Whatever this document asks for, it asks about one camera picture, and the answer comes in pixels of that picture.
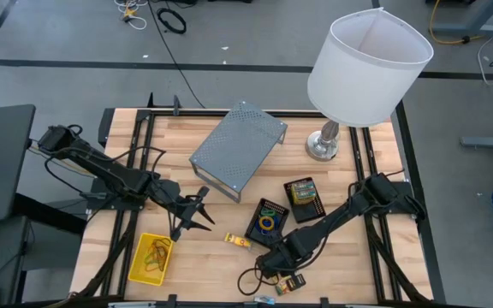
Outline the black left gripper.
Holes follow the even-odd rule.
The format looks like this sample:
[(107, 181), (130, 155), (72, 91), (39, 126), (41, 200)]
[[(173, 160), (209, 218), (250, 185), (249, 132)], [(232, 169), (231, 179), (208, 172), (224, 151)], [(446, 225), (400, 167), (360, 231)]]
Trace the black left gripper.
[(215, 223), (205, 210), (204, 198), (209, 191), (208, 187), (202, 186), (196, 194), (183, 197), (177, 182), (156, 181), (156, 203), (169, 213), (169, 236), (174, 242), (179, 240), (183, 229), (198, 228), (211, 231), (210, 228), (193, 220), (193, 216), (199, 213), (210, 223)]

